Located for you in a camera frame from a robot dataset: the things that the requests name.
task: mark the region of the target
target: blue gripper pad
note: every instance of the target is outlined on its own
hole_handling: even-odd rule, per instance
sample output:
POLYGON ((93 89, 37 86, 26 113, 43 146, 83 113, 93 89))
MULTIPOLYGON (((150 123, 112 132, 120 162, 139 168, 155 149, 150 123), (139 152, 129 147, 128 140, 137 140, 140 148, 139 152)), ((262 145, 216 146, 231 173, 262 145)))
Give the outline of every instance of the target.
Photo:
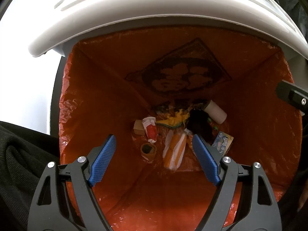
POLYGON ((206 178, 216 186, 220 182, 217 163, 214 161, 198 135, 194 135, 192 141, 192 148, 196 153, 206 178))
POLYGON ((111 136, 102 151, 97 156, 96 160, 92 164, 91 174, 88 180, 90 186, 94 186, 96 183, 102 180, 102 177, 110 163, 111 158, 116 150, 116 137, 111 136))

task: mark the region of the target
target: red and white wrapper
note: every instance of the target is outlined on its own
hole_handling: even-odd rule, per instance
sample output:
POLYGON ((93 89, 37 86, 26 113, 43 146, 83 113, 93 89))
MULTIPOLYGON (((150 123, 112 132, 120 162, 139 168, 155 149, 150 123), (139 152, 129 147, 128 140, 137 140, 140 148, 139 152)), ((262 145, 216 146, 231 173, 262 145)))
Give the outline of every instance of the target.
POLYGON ((149 143, 155 143, 157 141, 157 129, 155 126, 156 118, 149 116, 142 120, 144 131, 147 135, 147 141, 149 143))

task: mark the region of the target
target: orange and white wrapper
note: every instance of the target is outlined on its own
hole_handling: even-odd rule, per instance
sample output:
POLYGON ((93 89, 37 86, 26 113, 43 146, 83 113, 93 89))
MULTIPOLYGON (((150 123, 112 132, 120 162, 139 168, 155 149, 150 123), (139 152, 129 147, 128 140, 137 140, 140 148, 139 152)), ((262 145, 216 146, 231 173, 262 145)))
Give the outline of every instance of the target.
POLYGON ((164 167, 176 171, 182 163, 187 134, 183 131, 173 133, 169 130, 163 151, 164 167))

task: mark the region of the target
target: trash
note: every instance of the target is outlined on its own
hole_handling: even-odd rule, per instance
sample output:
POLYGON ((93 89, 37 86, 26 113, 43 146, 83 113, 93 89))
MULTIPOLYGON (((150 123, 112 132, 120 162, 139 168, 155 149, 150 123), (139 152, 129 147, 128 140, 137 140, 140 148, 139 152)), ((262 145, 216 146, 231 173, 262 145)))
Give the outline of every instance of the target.
POLYGON ((186 140, 186 142, 187 142, 187 144, 188 144, 188 147, 191 149, 191 151, 193 152, 193 154, 196 156, 196 154, 195 154, 195 151, 193 150, 193 135, 191 134, 191 135, 188 135, 188 137, 187 137, 187 140, 186 140))
POLYGON ((175 113, 175 117, 170 116, 167 114, 166 120, 157 121, 156 123, 159 125, 163 125, 167 128, 175 129, 180 127, 182 124, 185 125, 186 120, 189 117, 189 113, 183 113, 183 109, 180 109, 178 112, 175 113))
POLYGON ((134 133, 136 135, 145 136, 145 131, 142 125, 142 120, 135 120, 134 133))
POLYGON ((216 148, 222 156, 224 156, 226 152, 228 152, 232 141, 233 141, 232 136, 222 131, 219 131, 212 146, 216 148))
POLYGON ((155 143, 157 140, 157 129, 155 126, 155 117, 149 116, 142 120, 142 125, 144 127, 145 133, 147 134, 147 141, 150 143, 155 143))
POLYGON ((176 134, 172 135, 171 140, 170 140, 171 136, 170 131, 167 136, 168 136, 168 141, 165 142, 167 145, 165 146, 163 152, 164 167, 176 171, 182 163, 183 155, 185 152, 187 135, 183 130, 180 130, 176 134))
POLYGON ((157 148, 151 143, 145 143, 140 147, 141 156, 152 162, 156 156, 157 148))
POLYGON ((173 131, 169 130, 168 134, 166 135, 166 139, 165 139, 165 148, 164 148, 164 151, 163 151, 163 159, 165 158, 166 153, 169 149, 169 145, 171 143, 172 136, 173 136, 173 131))
POLYGON ((184 129, 184 132, 188 135, 188 136, 190 136, 190 135, 192 135, 192 131, 190 131, 189 129, 184 129))
POLYGON ((208 123, 208 114, 198 109, 192 109, 189 114, 187 129, 192 131, 193 134, 201 135, 207 143, 212 143, 212 127, 208 123))
POLYGON ((227 118, 226 112, 224 112, 215 102, 210 100, 204 107, 204 112, 218 124, 222 124, 227 118))

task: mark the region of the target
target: toilet paper roll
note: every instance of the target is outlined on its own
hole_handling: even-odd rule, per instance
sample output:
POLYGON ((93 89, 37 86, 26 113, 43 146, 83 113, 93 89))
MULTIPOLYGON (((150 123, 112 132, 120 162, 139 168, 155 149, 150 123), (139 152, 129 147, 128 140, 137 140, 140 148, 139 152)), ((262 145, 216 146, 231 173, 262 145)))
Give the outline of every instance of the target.
POLYGON ((208 113, 208 115, 218 124, 222 124, 227 118, 227 113, 224 112, 215 102, 210 100, 205 106, 204 112, 208 113))

